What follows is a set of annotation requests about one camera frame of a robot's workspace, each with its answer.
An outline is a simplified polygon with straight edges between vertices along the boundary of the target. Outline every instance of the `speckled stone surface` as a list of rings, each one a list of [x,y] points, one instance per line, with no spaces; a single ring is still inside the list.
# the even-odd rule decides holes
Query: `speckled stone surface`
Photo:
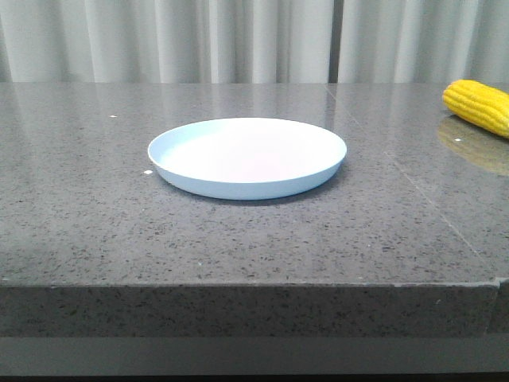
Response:
[[[507,178],[472,182],[461,158],[448,172],[423,128],[445,117],[440,87],[414,88],[387,104],[384,87],[1,84],[0,337],[481,335],[505,244],[492,232],[477,248],[437,198],[488,198]],[[145,174],[161,132],[240,116],[328,128],[347,158],[272,201]],[[437,197],[419,183],[434,171]],[[490,201],[450,209],[466,222],[490,205],[499,227],[507,204]]]

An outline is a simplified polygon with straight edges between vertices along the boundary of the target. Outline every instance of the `gray countertop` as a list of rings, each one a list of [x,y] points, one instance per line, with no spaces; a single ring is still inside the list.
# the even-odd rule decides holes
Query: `gray countertop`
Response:
[[[0,337],[509,331],[509,141],[444,87],[0,84]],[[344,164],[269,201],[146,173],[161,132],[250,116],[334,131]]]

